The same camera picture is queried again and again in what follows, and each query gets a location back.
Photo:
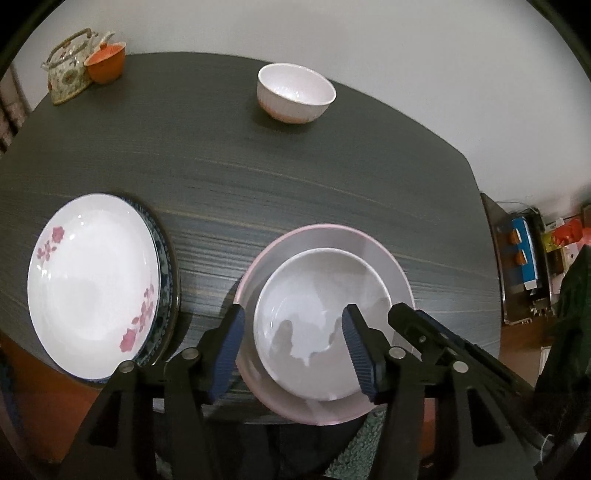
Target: white wall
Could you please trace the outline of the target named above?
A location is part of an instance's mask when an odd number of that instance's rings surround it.
[[[87,26],[130,53],[306,65],[444,138],[495,200],[566,213],[591,198],[591,83],[525,0],[66,0],[15,60],[31,106],[47,91],[40,63]]]

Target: orange pot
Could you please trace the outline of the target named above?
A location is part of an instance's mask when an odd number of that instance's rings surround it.
[[[88,75],[96,83],[110,83],[123,73],[125,42],[102,42],[99,49],[86,59]]]

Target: patterned curtain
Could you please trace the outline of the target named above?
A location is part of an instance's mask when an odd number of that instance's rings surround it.
[[[0,80],[0,157],[28,115],[28,107],[10,67]]]

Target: pink flower pattern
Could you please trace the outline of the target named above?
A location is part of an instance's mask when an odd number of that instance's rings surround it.
[[[130,352],[134,347],[135,337],[139,332],[144,330],[146,321],[150,320],[154,315],[154,285],[150,282],[150,286],[144,292],[144,299],[142,301],[140,315],[131,320],[133,329],[127,329],[119,348],[122,352]]]
[[[51,243],[60,244],[65,233],[66,231],[61,226],[54,227],[51,234],[51,240],[45,242],[43,247],[37,248],[37,259],[41,260],[41,266],[43,266],[45,262],[49,262],[51,253],[57,250],[57,247]]]

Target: wood grain tabletop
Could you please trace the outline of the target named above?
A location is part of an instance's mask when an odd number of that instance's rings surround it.
[[[341,223],[392,252],[417,308],[498,355],[495,254],[464,156],[338,83],[317,121],[281,124],[256,102],[262,65],[214,54],[134,55],[115,83],[61,106],[48,97],[39,104],[0,162],[0,330],[56,368],[27,308],[35,242],[72,198],[125,192],[156,213],[174,243],[182,291],[172,350],[219,323],[268,243],[306,224]],[[209,413],[274,418],[239,378]]]

